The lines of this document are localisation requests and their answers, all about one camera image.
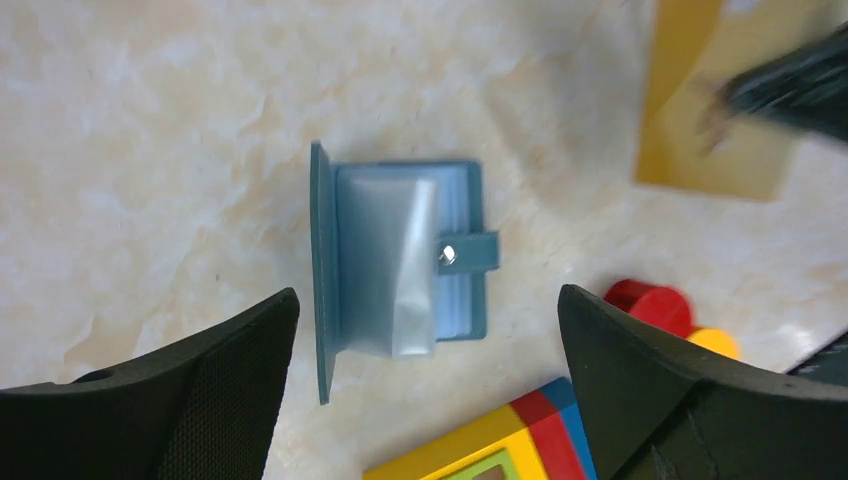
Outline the gold credit card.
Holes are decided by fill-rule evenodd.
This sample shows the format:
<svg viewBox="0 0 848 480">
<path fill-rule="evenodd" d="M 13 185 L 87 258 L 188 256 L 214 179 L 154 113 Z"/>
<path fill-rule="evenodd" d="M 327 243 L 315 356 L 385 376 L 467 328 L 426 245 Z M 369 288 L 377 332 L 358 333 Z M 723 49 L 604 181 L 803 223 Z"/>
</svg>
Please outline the gold credit card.
<svg viewBox="0 0 848 480">
<path fill-rule="evenodd" d="M 777 199 L 799 134 L 734 112 L 734 77 L 833 32 L 844 1 L 659 1 L 634 178 L 642 184 Z"/>
</svg>

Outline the blue leather card holder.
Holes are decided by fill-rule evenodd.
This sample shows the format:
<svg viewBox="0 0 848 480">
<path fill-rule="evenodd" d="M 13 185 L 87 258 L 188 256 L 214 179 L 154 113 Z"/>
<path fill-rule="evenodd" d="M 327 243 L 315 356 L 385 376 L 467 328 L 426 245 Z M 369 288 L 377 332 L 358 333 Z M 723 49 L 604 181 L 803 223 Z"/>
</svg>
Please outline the blue leather card holder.
<svg viewBox="0 0 848 480">
<path fill-rule="evenodd" d="M 335 163 L 314 142 L 309 177 L 321 404 L 343 351 L 412 358 L 485 338 L 500 252 L 478 160 Z"/>
</svg>

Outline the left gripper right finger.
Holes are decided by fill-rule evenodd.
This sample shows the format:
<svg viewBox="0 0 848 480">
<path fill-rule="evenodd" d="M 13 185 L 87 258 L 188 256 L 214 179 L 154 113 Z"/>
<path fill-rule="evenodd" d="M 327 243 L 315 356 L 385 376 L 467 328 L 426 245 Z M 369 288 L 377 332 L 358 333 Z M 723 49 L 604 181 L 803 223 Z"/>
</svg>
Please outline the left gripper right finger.
<svg viewBox="0 0 848 480">
<path fill-rule="evenodd" d="M 564 353 L 601 479 L 843 479 L 847 386 L 763 370 L 562 287 Z"/>
</svg>

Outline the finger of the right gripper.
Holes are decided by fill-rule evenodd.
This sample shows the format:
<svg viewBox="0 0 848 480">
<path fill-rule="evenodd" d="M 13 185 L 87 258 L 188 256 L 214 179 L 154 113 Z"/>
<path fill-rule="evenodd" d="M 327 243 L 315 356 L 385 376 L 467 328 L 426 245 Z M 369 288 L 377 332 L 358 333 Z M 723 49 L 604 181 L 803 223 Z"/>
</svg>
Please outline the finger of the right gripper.
<svg viewBox="0 0 848 480">
<path fill-rule="evenodd" d="M 726 81 L 698 78 L 710 97 L 698 123 L 703 152 L 719 148 L 738 116 L 847 142 L 847 28 L 805 44 Z"/>
<path fill-rule="evenodd" d="M 828 384 L 847 386 L 847 337 L 844 332 L 786 374 Z"/>
</svg>

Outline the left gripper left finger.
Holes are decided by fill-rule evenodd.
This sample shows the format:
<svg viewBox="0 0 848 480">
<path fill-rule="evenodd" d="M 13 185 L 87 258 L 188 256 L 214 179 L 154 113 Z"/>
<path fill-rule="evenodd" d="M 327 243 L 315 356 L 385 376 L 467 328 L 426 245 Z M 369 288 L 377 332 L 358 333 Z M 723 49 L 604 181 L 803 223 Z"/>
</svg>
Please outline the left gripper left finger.
<svg viewBox="0 0 848 480">
<path fill-rule="evenodd" d="M 66 383 L 1 393 L 5 479 L 259 479 L 300 304 L 235 317 Z"/>
</svg>

